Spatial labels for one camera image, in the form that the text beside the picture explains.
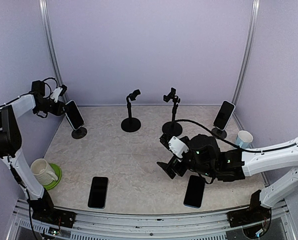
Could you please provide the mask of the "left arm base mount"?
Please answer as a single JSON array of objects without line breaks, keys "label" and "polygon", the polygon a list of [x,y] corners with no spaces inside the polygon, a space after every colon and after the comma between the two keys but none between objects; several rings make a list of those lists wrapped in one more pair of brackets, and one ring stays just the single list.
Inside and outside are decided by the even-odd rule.
[{"label": "left arm base mount", "polygon": [[55,208],[46,190],[41,198],[36,200],[28,199],[27,202],[33,210],[32,218],[34,220],[60,227],[73,228],[76,213]]}]

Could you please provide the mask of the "folding plate phone stand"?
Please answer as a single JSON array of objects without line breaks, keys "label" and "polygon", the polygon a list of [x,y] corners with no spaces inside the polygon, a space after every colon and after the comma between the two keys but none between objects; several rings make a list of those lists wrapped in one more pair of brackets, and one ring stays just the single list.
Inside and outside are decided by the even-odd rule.
[{"label": "folding plate phone stand", "polygon": [[225,131],[225,129],[219,129],[218,127],[213,127],[211,132],[219,138],[225,139],[227,137],[227,132]]},{"label": "folding plate phone stand", "polygon": [[85,127],[80,127],[77,130],[73,130],[71,132],[71,136],[76,140],[82,139],[86,135],[87,135],[87,129]]}]

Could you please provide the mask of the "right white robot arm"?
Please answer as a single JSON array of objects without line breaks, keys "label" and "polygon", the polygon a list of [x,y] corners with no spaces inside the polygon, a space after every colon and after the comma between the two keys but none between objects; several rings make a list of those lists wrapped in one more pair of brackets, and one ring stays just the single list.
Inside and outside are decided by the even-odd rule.
[{"label": "right white robot arm", "polygon": [[162,134],[160,143],[173,157],[168,163],[157,164],[173,179],[183,176],[187,170],[213,180],[234,182],[262,172],[290,167],[290,170],[271,184],[251,196],[250,207],[244,211],[249,222],[255,222],[277,202],[298,188],[298,137],[269,147],[243,149],[235,145],[233,150],[220,151],[217,138],[198,134],[189,139]]}]

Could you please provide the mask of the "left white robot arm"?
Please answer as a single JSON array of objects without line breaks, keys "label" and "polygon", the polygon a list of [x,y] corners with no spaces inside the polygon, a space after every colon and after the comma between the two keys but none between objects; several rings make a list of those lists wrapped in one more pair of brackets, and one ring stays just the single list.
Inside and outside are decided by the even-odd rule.
[{"label": "left white robot arm", "polygon": [[27,112],[35,115],[43,112],[42,118],[48,114],[61,116],[66,112],[65,103],[59,98],[64,95],[67,86],[58,85],[46,95],[47,86],[45,79],[33,81],[28,93],[0,106],[0,159],[22,188],[31,207],[40,207],[39,214],[52,223],[58,219],[59,212],[52,206],[47,190],[30,170],[21,148],[22,137],[17,124],[17,120]]}]

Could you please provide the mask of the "black pole phone stand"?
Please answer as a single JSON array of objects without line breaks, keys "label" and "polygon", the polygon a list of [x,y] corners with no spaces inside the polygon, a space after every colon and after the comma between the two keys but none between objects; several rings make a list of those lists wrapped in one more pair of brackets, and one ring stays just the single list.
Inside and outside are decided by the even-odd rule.
[{"label": "black pole phone stand", "polygon": [[172,100],[173,102],[172,119],[171,121],[163,124],[162,132],[164,134],[170,134],[171,136],[178,137],[182,134],[183,128],[178,122],[175,122],[177,109],[180,103],[180,98],[176,95],[176,89],[173,87],[167,95],[163,95],[164,102],[168,103],[170,100]]},{"label": "black pole phone stand", "polygon": [[121,128],[125,132],[133,133],[138,131],[141,128],[140,120],[132,116],[132,109],[131,109],[131,101],[136,100],[136,97],[140,94],[141,94],[140,90],[136,89],[126,97],[128,118],[124,119],[121,122]]}]

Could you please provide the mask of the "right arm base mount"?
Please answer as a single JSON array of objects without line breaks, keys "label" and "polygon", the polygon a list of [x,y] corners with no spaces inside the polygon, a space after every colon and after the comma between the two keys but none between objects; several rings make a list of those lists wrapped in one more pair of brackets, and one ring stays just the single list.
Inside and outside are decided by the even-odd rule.
[{"label": "right arm base mount", "polygon": [[258,190],[251,195],[248,208],[233,210],[227,213],[231,228],[260,222],[272,216],[271,208],[261,206],[260,193],[261,190]]}]

